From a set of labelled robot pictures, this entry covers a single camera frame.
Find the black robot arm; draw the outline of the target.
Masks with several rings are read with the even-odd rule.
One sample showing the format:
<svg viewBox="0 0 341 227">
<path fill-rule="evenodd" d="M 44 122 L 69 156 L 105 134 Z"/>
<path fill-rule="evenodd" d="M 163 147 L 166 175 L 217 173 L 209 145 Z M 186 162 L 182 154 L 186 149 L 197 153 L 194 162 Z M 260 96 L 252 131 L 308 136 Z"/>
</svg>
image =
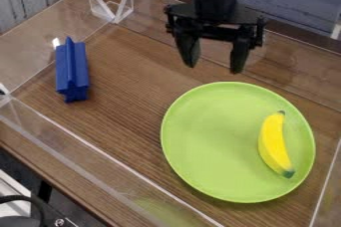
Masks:
<svg viewBox="0 0 341 227">
<path fill-rule="evenodd" d="M 165 13 L 184 63 L 196 66 L 201 39 L 230 42 L 230 72 L 240 74 L 249 52 L 264 44 L 265 17 L 237 0 L 193 0 L 166 5 Z"/>
</svg>

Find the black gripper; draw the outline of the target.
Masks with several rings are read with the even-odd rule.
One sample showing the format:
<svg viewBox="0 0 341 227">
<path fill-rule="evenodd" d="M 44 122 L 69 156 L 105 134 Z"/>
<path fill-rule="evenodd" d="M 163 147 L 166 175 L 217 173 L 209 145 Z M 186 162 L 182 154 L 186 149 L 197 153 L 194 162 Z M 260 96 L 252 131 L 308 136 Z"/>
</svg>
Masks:
<svg viewBox="0 0 341 227">
<path fill-rule="evenodd" d="M 214 14 L 204 18 L 196 14 L 192 4 L 166 5 L 169 17 L 167 32 L 171 33 L 184 63 L 193 68 L 197 64 L 201 48 L 200 38 L 233 42 L 230 52 L 230 72 L 244 70 L 249 47 L 261 47 L 266 18 L 261 12 L 237 4 L 222 17 Z"/>
</svg>

